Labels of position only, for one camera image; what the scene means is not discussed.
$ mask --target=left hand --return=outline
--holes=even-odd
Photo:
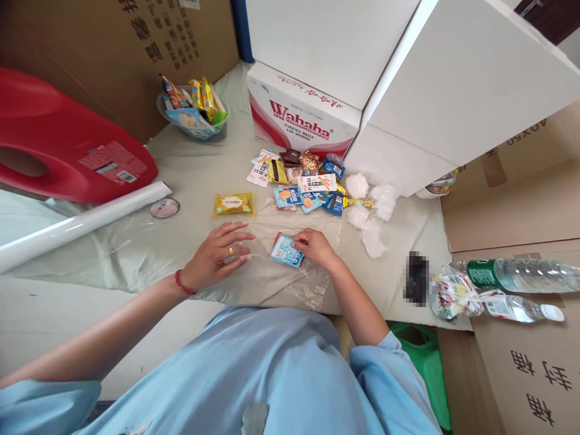
[[[247,226],[247,222],[226,222],[214,228],[181,271],[181,283],[199,292],[226,279],[242,267],[252,257],[250,250],[242,245],[230,245],[256,238],[250,233],[234,232]],[[224,260],[231,256],[239,257],[225,264]]]

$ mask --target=light blue shirt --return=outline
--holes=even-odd
[[[423,379],[392,332],[351,349],[350,366],[339,349],[320,314],[228,308],[82,429],[97,381],[0,390],[0,433],[240,435],[252,404],[267,405],[264,434],[440,433]]]

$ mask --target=red string bracelet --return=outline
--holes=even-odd
[[[185,293],[188,293],[190,295],[195,295],[197,294],[197,292],[195,290],[190,289],[189,287],[185,287],[182,283],[181,283],[181,269],[179,269],[177,272],[175,272],[175,283],[177,284],[177,287],[179,287],[180,289],[182,289]]]

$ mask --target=green container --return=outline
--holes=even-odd
[[[425,381],[431,407],[439,426],[451,431],[437,333],[423,325],[413,323],[395,323],[390,329]]]

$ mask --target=red container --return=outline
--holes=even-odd
[[[38,177],[0,162],[0,181],[45,196],[102,204],[158,173],[133,136],[36,77],[0,68],[0,147],[47,167]]]

